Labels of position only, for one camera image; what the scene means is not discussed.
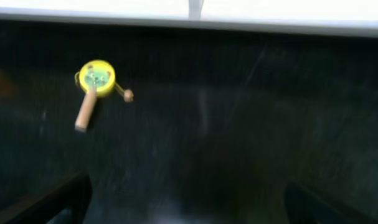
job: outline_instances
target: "yellow rim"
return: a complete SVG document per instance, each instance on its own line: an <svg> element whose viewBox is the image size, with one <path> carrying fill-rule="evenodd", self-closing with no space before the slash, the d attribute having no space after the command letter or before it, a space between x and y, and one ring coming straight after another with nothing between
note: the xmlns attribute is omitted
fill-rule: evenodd
<svg viewBox="0 0 378 224"><path fill-rule="evenodd" d="M97 78L96 88L97 96L106 96L109 94L115 84L114 68L104 60L93 60L86 63L79 71L79 84L86 92L90 88L89 83Z"/></svg>

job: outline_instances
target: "black surface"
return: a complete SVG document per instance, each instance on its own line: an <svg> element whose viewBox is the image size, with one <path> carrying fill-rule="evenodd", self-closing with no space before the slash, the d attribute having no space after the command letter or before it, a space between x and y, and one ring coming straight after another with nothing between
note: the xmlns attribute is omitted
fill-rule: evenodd
<svg viewBox="0 0 378 224"><path fill-rule="evenodd" d="M82 134L98 58L135 102ZM378 219L377 39L0 21L0 74L0 199L85 170L86 223L286 223L294 176Z"/></svg>

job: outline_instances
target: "wooden handle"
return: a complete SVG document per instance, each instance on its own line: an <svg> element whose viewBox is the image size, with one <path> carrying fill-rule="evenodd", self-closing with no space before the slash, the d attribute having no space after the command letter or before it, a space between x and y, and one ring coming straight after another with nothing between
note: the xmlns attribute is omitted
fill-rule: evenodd
<svg viewBox="0 0 378 224"><path fill-rule="evenodd" d="M75 121L75 130L85 132L88 127L90 115L92 114L93 108L96 104L96 90L88 90L85 95L81 109L77 120Z"/></svg>

